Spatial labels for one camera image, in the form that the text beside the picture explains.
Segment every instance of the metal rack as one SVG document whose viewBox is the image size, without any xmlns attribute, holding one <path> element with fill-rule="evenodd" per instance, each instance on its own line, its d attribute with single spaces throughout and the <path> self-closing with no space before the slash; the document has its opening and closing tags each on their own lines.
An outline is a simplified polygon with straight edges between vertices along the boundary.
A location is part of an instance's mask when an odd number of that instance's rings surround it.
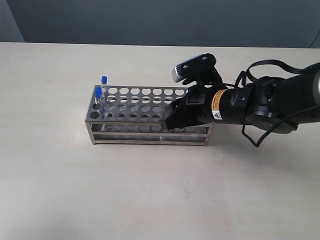
<svg viewBox="0 0 320 240">
<path fill-rule="evenodd" d="M 162 109 L 186 92 L 185 87 L 108 86 L 103 104 L 94 90 L 85 117 L 92 144 L 207 146 L 213 123 L 164 132 Z"/>
</svg>

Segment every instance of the yellow label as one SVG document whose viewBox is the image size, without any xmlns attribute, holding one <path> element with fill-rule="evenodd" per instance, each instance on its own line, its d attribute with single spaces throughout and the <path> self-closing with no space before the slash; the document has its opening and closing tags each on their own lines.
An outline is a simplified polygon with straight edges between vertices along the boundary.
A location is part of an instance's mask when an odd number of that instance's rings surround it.
<svg viewBox="0 0 320 240">
<path fill-rule="evenodd" d="M 219 104 L 220 104 L 221 96 L 224 94 L 226 90 L 227 89 L 221 89 L 217 91 L 212 98 L 212 103 L 211 103 L 212 115 L 216 120 L 222 120 L 220 110 L 219 110 Z"/>
</svg>

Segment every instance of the robotic arm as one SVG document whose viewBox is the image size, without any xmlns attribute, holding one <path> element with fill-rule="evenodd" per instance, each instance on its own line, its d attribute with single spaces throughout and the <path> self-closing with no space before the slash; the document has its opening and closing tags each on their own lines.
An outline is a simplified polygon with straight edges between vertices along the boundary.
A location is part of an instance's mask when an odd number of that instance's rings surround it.
<svg viewBox="0 0 320 240">
<path fill-rule="evenodd" d="M 259 147 L 270 133 L 289 134 L 299 124 L 320 122 L 320 62 L 298 69 L 279 60 L 258 61 L 242 71 L 234 85 L 223 83 L 215 64 L 216 58 L 206 53 L 172 70 L 176 83 L 196 84 L 188 88 L 183 98 L 164 108 L 160 120 L 163 129 L 170 131 L 212 122 L 242 125 L 242 134 Z M 257 79 L 250 68 L 259 65 L 276 65 L 297 76 Z M 247 125 L 266 132 L 254 142 L 245 133 Z"/>
</svg>

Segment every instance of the table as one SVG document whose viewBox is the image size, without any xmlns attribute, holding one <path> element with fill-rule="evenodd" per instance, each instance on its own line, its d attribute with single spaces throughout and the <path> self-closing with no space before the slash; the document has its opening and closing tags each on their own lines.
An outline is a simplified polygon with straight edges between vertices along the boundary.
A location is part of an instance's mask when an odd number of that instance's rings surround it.
<svg viewBox="0 0 320 240">
<path fill-rule="evenodd" d="M 320 60 L 320 49 L 0 43 L 0 239 L 318 239 L 320 123 L 260 148 L 231 125 L 208 147 L 91 144 L 84 117 L 102 75 L 178 86 L 173 66 L 202 53 L 228 83 L 259 60 Z"/>
</svg>

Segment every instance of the wall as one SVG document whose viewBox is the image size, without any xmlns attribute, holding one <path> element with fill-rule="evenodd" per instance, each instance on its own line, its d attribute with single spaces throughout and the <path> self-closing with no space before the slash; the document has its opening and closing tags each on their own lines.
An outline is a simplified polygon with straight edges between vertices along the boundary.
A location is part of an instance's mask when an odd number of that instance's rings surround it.
<svg viewBox="0 0 320 240">
<path fill-rule="evenodd" d="M 8 0 L 26 42 L 307 48 L 315 0 Z"/>
<path fill-rule="evenodd" d="M 0 42 L 24 42 L 6 0 L 0 0 Z"/>
</svg>

